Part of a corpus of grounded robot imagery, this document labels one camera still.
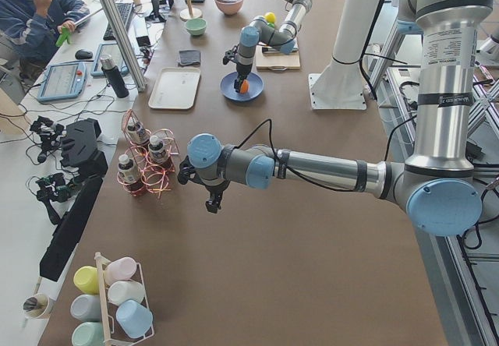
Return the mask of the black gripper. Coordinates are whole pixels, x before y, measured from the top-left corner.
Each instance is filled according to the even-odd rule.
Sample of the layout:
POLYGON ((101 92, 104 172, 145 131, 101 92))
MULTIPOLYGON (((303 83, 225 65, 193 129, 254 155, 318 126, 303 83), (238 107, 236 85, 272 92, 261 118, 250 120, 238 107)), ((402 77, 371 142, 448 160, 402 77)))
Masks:
POLYGON ((221 209, 223 192, 229 187, 230 181, 225 179, 203 179, 202 183, 210 193, 210 198, 205 202, 208 212, 216 214, 221 209))
POLYGON ((253 68, 253 56, 245 57, 242 55, 237 56, 236 72, 238 76, 234 81, 234 89, 236 93, 240 93, 243 84, 243 78, 246 78, 253 68))

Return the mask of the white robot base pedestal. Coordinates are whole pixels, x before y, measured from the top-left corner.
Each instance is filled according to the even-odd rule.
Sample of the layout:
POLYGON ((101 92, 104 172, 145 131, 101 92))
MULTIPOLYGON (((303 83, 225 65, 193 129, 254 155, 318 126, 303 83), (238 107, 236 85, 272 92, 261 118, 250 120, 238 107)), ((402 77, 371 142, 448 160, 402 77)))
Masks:
POLYGON ((345 0, 331 62, 322 73, 311 73, 312 108, 366 108, 359 62, 376 11, 377 0, 345 0))

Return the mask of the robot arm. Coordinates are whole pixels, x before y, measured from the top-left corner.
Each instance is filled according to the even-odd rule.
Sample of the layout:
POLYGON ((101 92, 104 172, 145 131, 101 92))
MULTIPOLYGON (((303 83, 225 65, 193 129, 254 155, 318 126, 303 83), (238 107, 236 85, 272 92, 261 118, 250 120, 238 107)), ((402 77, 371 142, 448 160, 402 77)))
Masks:
MULTIPOLYGON (((293 48, 303 17, 312 0, 286 0, 292 3, 286 21, 276 30, 257 16, 243 27, 239 43, 225 52, 223 63, 234 62, 234 91, 250 75, 258 44, 266 44, 284 54, 293 48)), ((223 192, 230 182, 266 189, 271 177, 300 178, 335 192, 368 192, 378 199, 396 203, 406 212, 414 227, 431 235, 460 235, 471 228, 479 230, 483 212, 482 194, 473 186, 474 167, 466 157, 469 113, 476 55, 476 28, 493 10, 494 0, 400 0, 398 23, 422 34, 422 58, 416 114, 394 125, 388 137, 384 160, 371 164, 274 148, 272 121, 260 123, 239 145, 225 145, 208 133, 194 136, 187 156, 180 164, 179 183, 204 185, 210 192, 206 208, 221 209, 223 192), (247 150, 242 146, 266 122, 269 144, 247 150), (415 124, 412 154, 403 163, 387 161, 393 134, 404 124, 415 124)), ((334 45, 330 65, 309 81, 311 99, 322 106, 314 108, 353 109, 361 96, 335 97, 347 90, 353 70, 360 65, 370 39, 370 31, 383 0, 346 0, 344 15, 334 45)))
POLYGON ((239 44, 225 52, 224 62, 236 64, 237 77, 233 84, 236 92, 246 91, 246 79, 252 71, 258 44, 265 44, 286 55, 290 54, 295 47, 297 33, 305 15, 313 6, 313 0, 284 1, 289 3, 291 8, 279 28, 269 26, 263 16, 257 16, 242 28, 239 44))

